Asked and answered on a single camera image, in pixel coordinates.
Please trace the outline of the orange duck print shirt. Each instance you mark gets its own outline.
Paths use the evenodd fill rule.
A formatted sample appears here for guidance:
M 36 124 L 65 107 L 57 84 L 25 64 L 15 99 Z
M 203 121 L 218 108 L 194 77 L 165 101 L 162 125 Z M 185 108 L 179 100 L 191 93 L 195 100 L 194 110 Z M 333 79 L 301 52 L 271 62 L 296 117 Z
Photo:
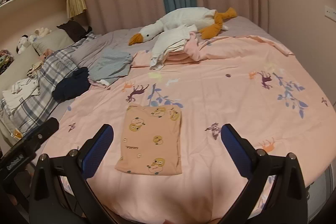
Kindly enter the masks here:
M 174 176 L 182 173 L 178 105 L 130 105 L 121 133 L 115 169 L 124 173 Z

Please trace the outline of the folded white and pink clothes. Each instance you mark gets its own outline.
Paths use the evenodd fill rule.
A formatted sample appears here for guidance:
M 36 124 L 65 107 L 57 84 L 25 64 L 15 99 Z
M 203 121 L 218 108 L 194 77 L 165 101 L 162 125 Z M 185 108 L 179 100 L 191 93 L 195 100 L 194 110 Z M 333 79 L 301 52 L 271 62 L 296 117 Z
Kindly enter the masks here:
M 179 26 L 161 33 L 151 50 L 150 69 L 161 69 L 166 60 L 201 59 L 196 25 Z

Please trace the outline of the plaid blanket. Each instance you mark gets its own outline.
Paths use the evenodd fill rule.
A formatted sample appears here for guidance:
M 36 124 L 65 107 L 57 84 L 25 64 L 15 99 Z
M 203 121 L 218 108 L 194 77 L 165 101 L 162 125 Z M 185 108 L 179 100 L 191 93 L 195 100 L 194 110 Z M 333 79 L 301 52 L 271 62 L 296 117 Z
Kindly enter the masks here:
M 12 114 L 9 113 L 5 100 L 1 100 L 1 133 L 3 135 L 14 136 L 15 130 L 25 134 L 48 119 L 58 106 L 52 97 L 56 85 L 77 69 L 77 65 L 72 61 L 72 54 L 84 43 L 98 37 L 90 32 L 86 38 L 62 50 L 57 50 L 47 57 L 37 74 L 39 94 L 29 96 Z

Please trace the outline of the white patterned garment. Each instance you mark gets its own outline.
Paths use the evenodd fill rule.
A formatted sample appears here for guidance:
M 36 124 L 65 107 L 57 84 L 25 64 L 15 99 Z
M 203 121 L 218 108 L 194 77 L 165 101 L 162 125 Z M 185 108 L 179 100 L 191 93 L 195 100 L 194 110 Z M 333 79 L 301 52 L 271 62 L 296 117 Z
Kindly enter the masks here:
M 2 92 L 7 108 L 14 112 L 29 96 L 39 95 L 39 85 L 37 79 L 26 78 L 18 80 L 9 90 Z

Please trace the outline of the dark navy garment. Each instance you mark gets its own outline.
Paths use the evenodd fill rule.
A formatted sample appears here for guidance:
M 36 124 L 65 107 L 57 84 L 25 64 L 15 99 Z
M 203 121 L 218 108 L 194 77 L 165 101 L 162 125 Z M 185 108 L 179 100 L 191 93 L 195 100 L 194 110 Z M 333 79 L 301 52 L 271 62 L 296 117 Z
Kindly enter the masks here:
M 74 99 L 89 90 L 91 83 L 88 80 L 87 67 L 77 69 L 70 77 L 64 78 L 56 85 L 52 97 L 58 102 Z

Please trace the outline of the pink printed duvet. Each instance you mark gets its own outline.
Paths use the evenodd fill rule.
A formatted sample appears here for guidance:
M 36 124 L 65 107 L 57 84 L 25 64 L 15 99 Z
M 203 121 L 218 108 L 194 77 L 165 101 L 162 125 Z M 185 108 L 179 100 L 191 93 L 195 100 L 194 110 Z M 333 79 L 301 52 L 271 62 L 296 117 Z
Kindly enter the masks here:
M 168 61 L 151 72 L 150 55 L 137 53 L 124 79 L 76 98 L 44 153 L 66 155 L 103 124 L 111 125 L 113 143 L 88 182 L 110 211 L 142 223 L 207 223 L 228 211 L 247 180 L 221 141 L 227 123 L 255 148 L 294 153 L 305 184 L 315 181 L 335 159 L 335 111 L 295 55 L 258 36 L 216 38 L 200 54 L 197 62 Z M 132 104 L 181 108 L 181 174 L 115 169 Z

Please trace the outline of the beige pillow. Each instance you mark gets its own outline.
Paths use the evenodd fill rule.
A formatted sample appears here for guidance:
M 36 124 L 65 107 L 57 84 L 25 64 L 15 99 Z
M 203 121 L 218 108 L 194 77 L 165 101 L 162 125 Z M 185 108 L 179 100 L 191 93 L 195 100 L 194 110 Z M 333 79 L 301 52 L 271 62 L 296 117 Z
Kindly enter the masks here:
M 37 39 L 23 53 L 16 55 L 11 65 L 1 74 L 1 92 L 11 88 L 18 80 L 25 79 L 32 65 L 40 61 L 40 53 L 44 53 L 47 49 L 62 50 L 72 44 L 74 41 L 60 29 Z

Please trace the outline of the grey garment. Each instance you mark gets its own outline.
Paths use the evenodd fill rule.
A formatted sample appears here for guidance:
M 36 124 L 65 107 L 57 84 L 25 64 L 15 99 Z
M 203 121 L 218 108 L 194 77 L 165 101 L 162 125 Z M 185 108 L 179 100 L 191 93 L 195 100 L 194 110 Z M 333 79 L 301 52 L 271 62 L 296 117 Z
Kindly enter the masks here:
M 89 68 L 89 78 L 96 83 L 109 86 L 129 74 L 132 55 L 113 49 L 106 49 Z

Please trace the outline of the small plush toys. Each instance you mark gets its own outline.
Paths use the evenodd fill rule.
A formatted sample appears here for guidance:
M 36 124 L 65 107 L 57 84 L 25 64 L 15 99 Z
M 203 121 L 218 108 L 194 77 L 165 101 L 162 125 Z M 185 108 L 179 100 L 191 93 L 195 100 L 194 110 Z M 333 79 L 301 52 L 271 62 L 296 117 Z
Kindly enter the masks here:
M 26 48 L 28 48 L 34 41 L 36 41 L 39 38 L 42 38 L 52 32 L 49 28 L 37 28 L 32 34 L 30 35 L 23 35 L 16 48 L 17 54 L 21 54 Z

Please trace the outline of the dark brown cushion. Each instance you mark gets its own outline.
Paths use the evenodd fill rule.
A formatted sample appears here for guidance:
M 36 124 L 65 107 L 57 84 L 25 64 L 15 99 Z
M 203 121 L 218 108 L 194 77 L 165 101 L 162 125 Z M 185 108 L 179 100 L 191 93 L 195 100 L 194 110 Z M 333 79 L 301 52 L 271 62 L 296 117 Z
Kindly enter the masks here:
M 92 27 L 89 26 L 86 30 L 80 23 L 69 20 L 66 23 L 63 23 L 57 26 L 58 29 L 64 30 L 67 35 L 74 41 L 74 43 L 79 40 L 86 38 L 87 35 L 92 31 Z

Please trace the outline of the white goose plush toy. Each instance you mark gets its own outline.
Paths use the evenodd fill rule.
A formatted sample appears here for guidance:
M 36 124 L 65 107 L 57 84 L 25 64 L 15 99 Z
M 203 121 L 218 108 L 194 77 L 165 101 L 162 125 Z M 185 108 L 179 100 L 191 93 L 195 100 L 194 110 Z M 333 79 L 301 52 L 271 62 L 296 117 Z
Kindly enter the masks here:
M 196 26 L 202 39 L 211 39 L 221 31 L 226 31 L 224 21 L 236 18 L 237 12 L 230 7 L 226 12 L 218 12 L 205 7 L 186 7 L 176 9 L 158 19 L 155 23 L 144 26 L 129 40 L 129 45 L 150 41 L 164 31 L 180 26 Z

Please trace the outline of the yellow hanging fabric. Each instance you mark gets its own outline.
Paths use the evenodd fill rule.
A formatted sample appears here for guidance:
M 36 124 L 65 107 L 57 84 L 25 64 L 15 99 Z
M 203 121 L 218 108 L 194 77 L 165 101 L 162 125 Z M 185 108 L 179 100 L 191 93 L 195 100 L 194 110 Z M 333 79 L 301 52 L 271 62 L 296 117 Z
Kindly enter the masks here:
M 85 0 L 66 0 L 67 16 L 74 18 L 87 10 Z

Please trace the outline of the white power strip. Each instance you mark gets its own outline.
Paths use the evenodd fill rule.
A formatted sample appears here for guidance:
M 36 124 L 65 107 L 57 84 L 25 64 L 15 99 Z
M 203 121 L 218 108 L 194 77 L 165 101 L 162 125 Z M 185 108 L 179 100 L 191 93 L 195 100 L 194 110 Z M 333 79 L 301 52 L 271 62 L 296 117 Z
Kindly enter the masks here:
M 336 22 L 336 10 L 335 9 L 329 6 L 325 6 L 325 16 L 331 19 L 332 21 Z

